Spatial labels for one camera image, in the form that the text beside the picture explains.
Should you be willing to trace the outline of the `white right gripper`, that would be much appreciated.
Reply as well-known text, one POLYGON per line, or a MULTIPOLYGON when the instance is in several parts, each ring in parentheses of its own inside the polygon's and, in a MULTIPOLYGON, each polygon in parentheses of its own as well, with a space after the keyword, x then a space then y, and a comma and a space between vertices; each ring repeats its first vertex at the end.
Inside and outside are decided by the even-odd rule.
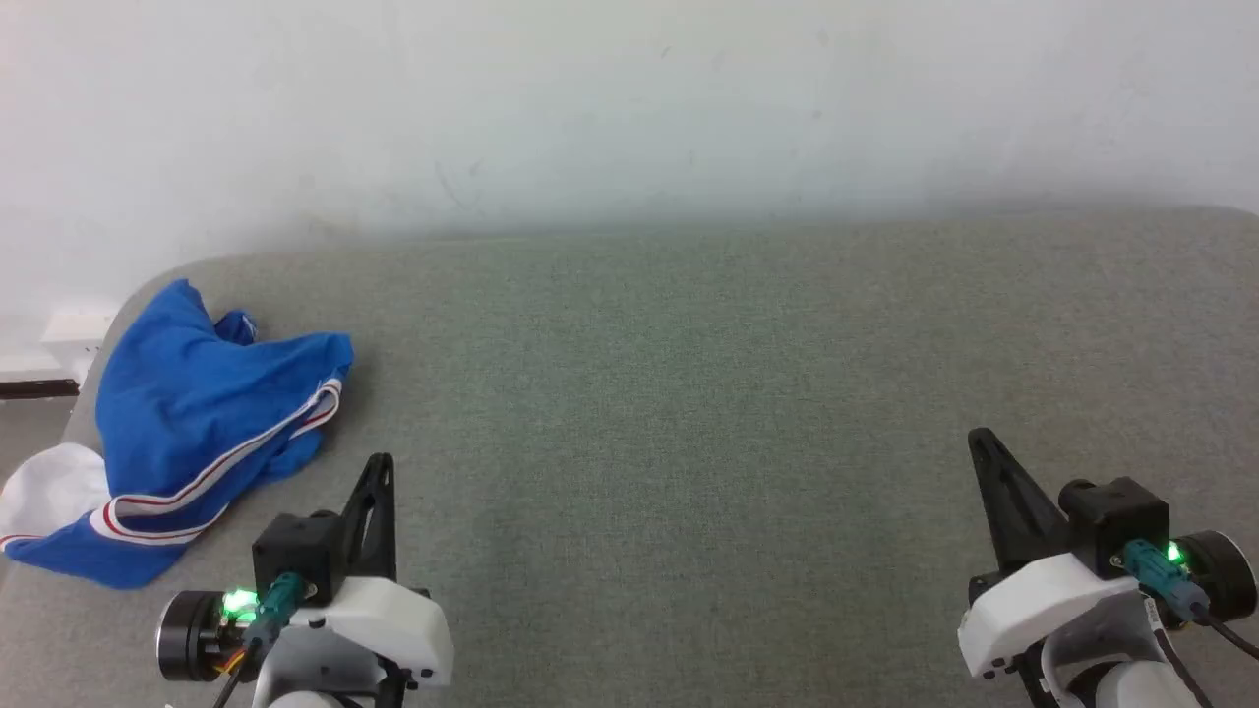
POLYGON ((968 448, 997 572, 1010 574, 959 624, 969 677, 1058 680, 1079 665, 1092 680, 1187 680, 1170 632, 1255 614, 1256 569, 1228 535, 1129 540, 1108 561, 1114 578, 1102 578, 1066 553, 1066 518, 993 430, 969 431, 968 448))

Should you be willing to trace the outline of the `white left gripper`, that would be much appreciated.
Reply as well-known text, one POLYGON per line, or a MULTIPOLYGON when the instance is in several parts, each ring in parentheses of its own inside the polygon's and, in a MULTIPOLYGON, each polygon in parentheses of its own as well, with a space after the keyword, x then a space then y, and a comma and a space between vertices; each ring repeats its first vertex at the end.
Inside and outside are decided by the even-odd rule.
MULTIPOLYGON (((342 506, 342 573, 324 608, 300 608, 240 682, 256 689, 419 689, 452 682, 444 610, 397 580, 394 457, 371 454, 342 506)), ((154 632, 157 670, 172 682, 215 682, 247 648, 261 595, 252 588, 176 593, 154 632)))

